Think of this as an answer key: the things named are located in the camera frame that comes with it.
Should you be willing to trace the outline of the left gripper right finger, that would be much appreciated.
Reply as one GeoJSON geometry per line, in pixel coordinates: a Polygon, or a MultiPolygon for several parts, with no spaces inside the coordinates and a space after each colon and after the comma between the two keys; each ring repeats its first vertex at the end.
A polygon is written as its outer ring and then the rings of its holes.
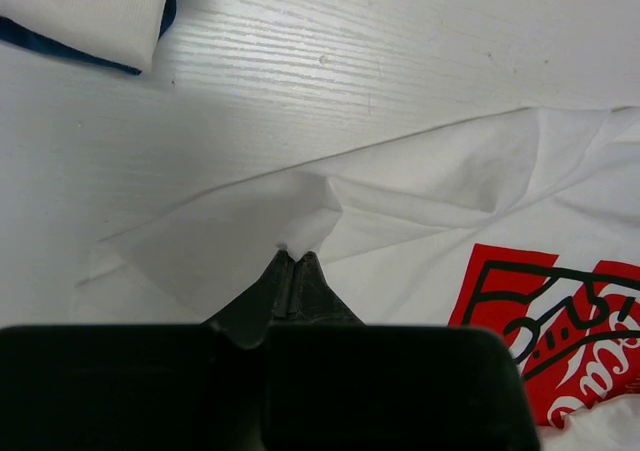
{"type": "Polygon", "coordinates": [[[363,324],[329,287],[320,261],[313,252],[306,253],[294,266],[289,320],[314,324],[363,324]]]}

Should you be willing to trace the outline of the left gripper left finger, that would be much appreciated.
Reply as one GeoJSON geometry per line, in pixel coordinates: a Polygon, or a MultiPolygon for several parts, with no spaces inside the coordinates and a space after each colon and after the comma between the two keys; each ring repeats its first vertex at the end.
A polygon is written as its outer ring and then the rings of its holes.
{"type": "Polygon", "coordinates": [[[262,275],[204,325],[241,349],[260,346],[270,324],[287,316],[294,269],[289,254],[278,251],[262,275]]]}

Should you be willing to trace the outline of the white Coca-Cola print t-shirt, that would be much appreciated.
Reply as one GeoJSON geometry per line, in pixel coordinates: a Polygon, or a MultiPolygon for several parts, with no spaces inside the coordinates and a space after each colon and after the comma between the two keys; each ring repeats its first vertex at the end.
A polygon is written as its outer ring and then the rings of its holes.
{"type": "Polygon", "coordinates": [[[225,186],[102,241],[77,322],[201,321],[316,253],[367,323],[501,334],[547,450],[639,446],[639,112],[535,109],[225,186]]]}

